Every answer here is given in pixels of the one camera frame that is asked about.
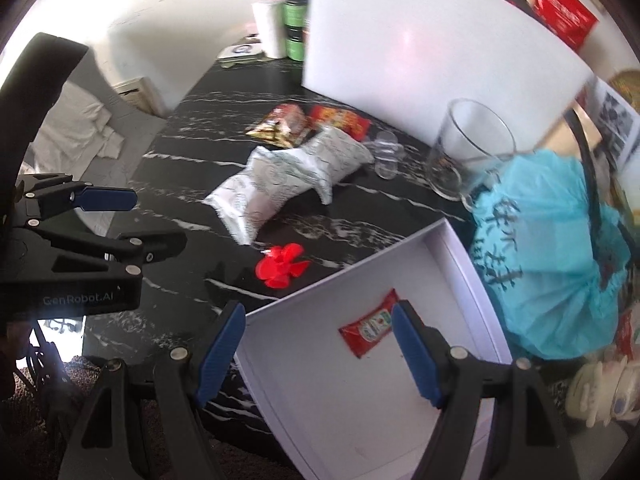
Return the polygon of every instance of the tray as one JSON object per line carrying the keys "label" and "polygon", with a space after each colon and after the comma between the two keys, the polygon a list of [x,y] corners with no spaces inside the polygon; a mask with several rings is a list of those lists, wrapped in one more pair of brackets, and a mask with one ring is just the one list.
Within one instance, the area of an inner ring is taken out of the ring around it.
{"label": "tray", "polygon": [[[438,418],[392,334],[358,359],[338,328],[394,287],[450,343],[511,362],[484,288],[445,220],[247,315],[236,354],[274,435],[307,480],[409,480]],[[477,478],[492,418],[482,402],[466,478]]]}

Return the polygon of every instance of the red plastic flower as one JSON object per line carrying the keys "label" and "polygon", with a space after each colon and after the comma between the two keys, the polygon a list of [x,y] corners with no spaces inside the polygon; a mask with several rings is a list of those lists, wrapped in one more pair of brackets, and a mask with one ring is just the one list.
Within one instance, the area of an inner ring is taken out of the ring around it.
{"label": "red plastic flower", "polygon": [[297,278],[305,272],[311,261],[293,262],[305,252],[300,244],[273,246],[255,266],[255,275],[269,288],[287,288],[290,276]]}

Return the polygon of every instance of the paper towel roll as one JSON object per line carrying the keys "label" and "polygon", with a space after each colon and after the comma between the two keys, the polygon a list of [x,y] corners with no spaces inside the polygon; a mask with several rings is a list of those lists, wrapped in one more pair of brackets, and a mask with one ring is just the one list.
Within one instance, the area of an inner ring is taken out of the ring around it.
{"label": "paper towel roll", "polygon": [[267,57],[286,57],[282,0],[263,0],[254,3],[255,24]]}

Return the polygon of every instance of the red ketchup sachet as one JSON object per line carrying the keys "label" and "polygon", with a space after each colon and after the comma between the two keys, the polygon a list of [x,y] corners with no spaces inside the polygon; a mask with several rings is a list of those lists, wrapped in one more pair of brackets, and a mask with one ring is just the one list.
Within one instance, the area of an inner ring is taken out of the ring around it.
{"label": "red ketchup sachet", "polygon": [[580,0],[533,0],[533,9],[554,34],[576,52],[598,23]]}
{"label": "red ketchup sachet", "polygon": [[398,301],[400,298],[392,288],[375,310],[338,329],[358,359],[391,332],[391,309]]}

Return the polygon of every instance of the chip bag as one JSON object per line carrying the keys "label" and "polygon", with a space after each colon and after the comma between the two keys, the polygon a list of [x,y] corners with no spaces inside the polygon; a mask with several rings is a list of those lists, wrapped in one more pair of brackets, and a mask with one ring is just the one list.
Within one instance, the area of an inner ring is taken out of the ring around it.
{"label": "chip bag", "polygon": [[297,104],[283,103],[264,116],[246,134],[280,148],[293,148],[305,140],[309,131],[302,108]]}
{"label": "chip bag", "polygon": [[335,126],[358,142],[364,139],[371,125],[371,121],[360,117],[356,112],[321,105],[316,105],[312,108],[309,120],[316,129],[322,124]]}
{"label": "chip bag", "polygon": [[533,9],[554,34],[576,52],[598,23],[580,0],[533,0]]}

